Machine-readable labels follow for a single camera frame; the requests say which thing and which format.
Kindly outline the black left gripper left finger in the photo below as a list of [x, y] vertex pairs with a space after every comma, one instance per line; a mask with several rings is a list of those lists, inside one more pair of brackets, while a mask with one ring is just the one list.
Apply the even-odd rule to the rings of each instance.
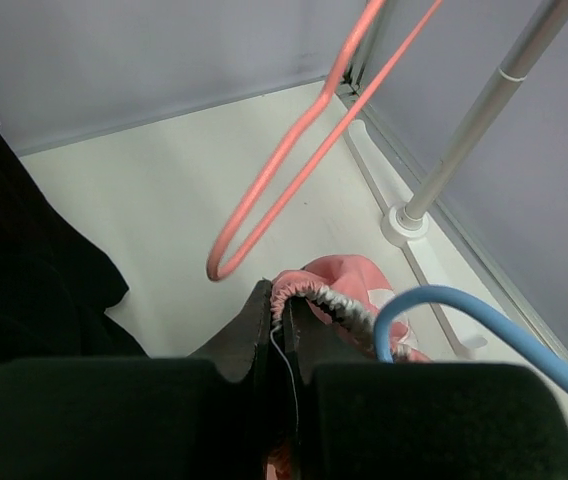
[[271, 285], [185, 358], [0, 366], [0, 479], [263, 479]]

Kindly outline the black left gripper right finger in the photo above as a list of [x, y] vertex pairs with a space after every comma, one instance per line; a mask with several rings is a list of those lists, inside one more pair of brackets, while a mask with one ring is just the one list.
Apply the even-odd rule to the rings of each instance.
[[378, 363], [288, 301], [297, 479], [568, 479], [568, 425], [531, 370]]

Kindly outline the pink patterned shorts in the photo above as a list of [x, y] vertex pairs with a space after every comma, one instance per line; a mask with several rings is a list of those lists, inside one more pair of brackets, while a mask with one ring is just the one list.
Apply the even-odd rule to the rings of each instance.
[[[387, 278], [370, 259], [361, 255], [329, 255], [299, 270], [285, 270], [273, 280], [270, 297], [271, 343], [283, 333], [287, 301], [302, 298], [318, 321], [336, 327], [336, 333], [360, 354], [373, 358], [373, 321], [380, 309], [395, 298]], [[391, 354], [399, 363], [431, 360], [415, 347], [417, 337], [406, 316], [395, 320], [390, 333]], [[291, 479], [289, 447], [281, 443], [269, 454], [266, 479]]]

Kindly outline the blue hanger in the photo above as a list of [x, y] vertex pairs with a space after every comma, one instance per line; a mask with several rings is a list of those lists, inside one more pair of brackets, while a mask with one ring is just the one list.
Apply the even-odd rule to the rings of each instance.
[[442, 304], [460, 311], [491, 331], [568, 394], [568, 363], [479, 298], [459, 289], [427, 285], [408, 290], [379, 312], [373, 325], [373, 347], [381, 362], [393, 361], [390, 331], [400, 314], [422, 304]]

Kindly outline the black shorts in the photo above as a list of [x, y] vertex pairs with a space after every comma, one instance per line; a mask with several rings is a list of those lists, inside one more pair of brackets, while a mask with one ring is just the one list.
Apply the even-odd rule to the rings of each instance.
[[112, 260], [52, 207], [0, 132], [0, 365], [144, 355], [106, 314], [128, 291]]

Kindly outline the metal clothes rack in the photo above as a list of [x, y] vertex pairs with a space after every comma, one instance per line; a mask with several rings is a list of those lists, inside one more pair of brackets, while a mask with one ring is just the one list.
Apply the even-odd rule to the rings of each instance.
[[401, 45], [425, 1], [389, 1], [354, 56], [346, 104], [361, 101], [346, 142], [381, 210], [399, 290], [447, 285], [508, 316], [562, 358], [568, 350], [516, 286], [508, 257], [473, 212], [499, 191], [469, 178], [517, 153], [501, 128], [532, 86], [535, 64], [568, 21], [568, 1], [444, 1], [373, 95], [367, 88]]

